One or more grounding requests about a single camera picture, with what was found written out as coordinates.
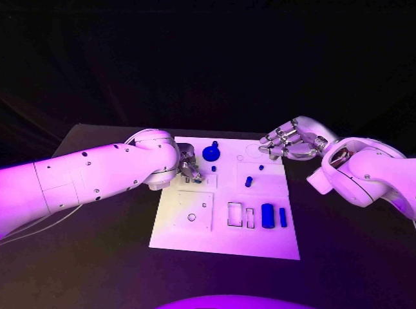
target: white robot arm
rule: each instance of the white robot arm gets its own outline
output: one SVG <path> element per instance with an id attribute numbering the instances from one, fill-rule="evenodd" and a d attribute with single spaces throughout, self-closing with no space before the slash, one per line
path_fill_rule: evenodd
<path id="1" fill-rule="evenodd" d="M 142 183 L 152 190 L 168 187 L 180 172 L 200 182 L 195 163 L 192 145 L 177 144 L 168 132 L 146 129 L 125 144 L 0 169 L 0 238 L 32 220 Z"/>
<path id="2" fill-rule="evenodd" d="M 260 152 L 276 160 L 322 157 L 308 177 L 320 193 L 333 189 L 346 200 L 367 207 L 379 198 L 416 221 L 416 158 L 370 138 L 338 138 L 312 118 L 299 116 L 260 139 Z"/>

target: black table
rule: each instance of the black table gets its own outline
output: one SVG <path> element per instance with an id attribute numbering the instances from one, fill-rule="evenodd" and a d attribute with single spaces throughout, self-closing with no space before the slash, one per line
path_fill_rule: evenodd
<path id="1" fill-rule="evenodd" d="M 54 156 L 123 142 L 141 129 L 80 124 Z M 168 131 L 213 138 L 265 135 Z M 318 308 L 416 308 L 411 220 L 383 200 L 364 209 L 335 192 L 322 196 L 307 182 L 321 158 L 283 160 L 301 261 L 149 248 L 161 191 L 141 185 L 0 247 L 0 308 L 155 308 L 214 294 Z"/>

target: blue object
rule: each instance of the blue object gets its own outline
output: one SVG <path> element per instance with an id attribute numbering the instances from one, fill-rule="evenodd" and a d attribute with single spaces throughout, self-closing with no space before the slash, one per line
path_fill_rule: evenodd
<path id="1" fill-rule="evenodd" d="M 288 219 L 285 217 L 285 208 L 279 208 L 281 226 L 288 227 Z"/>
<path id="2" fill-rule="evenodd" d="M 217 141 L 213 142 L 213 145 L 208 146 L 204 151 L 201 152 L 201 156 L 210 162 L 216 161 L 220 158 L 220 145 Z"/>
<path id="3" fill-rule="evenodd" d="M 253 177 L 247 177 L 247 181 L 246 181 L 246 187 L 249 188 L 252 186 L 252 182 L 253 182 Z"/>
<path id="4" fill-rule="evenodd" d="M 272 204 L 262 204 L 262 227 L 265 229 L 275 228 L 275 214 Z"/>

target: white board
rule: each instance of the white board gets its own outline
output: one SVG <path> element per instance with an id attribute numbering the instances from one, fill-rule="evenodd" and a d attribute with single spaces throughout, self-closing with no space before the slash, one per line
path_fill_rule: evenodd
<path id="1" fill-rule="evenodd" d="M 149 247 L 299 260 L 282 161 L 272 161 L 259 152 L 255 140 L 180 136 L 175 140 L 194 146 L 204 180 L 188 183 L 178 174 L 169 188 L 162 190 Z M 214 141 L 220 159 L 208 162 L 203 150 Z M 250 187 L 246 186 L 249 176 L 253 177 Z M 273 229 L 262 227 L 266 203 L 275 207 Z M 285 208 L 288 227 L 281 224 L 281 208 Z"/>

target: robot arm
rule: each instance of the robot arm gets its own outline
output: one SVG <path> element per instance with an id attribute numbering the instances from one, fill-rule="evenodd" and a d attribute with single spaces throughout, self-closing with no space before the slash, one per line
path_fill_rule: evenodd
<path id="1" fill-rule="evenodd" d="M 0 169 L 0 238 L 32 220 L 142 183 L 152 190 L 168 187 L 178 172 L 203 179 L 194 147 L 156 129 L 138 134 L 135 145 L 106 145 Z"/>
<path id="2" fill-rule="evenodd" d="M 379 198 L 389 201 L 416 221 L 416 158 L 370 138 L 338 138 L 314 119 L 299 116 L 260 140 L 260 152 L 276 160 L 322 157 L 321 167 L 308 177 L 320 193 L 333 189 L 346 200 L 367 207 Z"/>

